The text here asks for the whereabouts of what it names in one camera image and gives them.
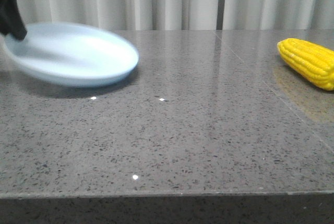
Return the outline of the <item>white pleated curtain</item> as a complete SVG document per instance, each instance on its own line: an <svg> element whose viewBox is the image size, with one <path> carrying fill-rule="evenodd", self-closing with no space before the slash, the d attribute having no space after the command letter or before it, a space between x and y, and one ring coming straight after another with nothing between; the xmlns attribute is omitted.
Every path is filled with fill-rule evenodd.
<svg viewBox="0 0 334 224"><path fill-rule="evenodd" d="M333 0L18 0L26 23L105 30L332 29Z"/></svg>

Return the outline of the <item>yellow corn cob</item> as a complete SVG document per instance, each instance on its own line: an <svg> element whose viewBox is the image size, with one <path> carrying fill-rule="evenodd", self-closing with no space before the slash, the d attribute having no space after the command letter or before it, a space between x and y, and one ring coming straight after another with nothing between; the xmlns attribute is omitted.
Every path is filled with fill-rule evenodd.
<svg viewBox="0 0 334 224"><path fill-rule="evenodd" d="M333 50L296 38L278 42L277 48L281 58L306 80L333 91Z"/></svg>

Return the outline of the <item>light blue round plate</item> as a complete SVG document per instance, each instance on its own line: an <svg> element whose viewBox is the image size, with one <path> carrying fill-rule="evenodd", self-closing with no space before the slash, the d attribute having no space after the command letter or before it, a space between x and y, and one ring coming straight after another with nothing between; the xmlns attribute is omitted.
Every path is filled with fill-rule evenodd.
<svg viewBox="0 0 334 224"><path fill-rule="evenodd" d="M27 25L26 37L4 39L4 51L23 73L56 85L102 87L126 78L139 62L138 50L123 37L69 22Z"/></svg>

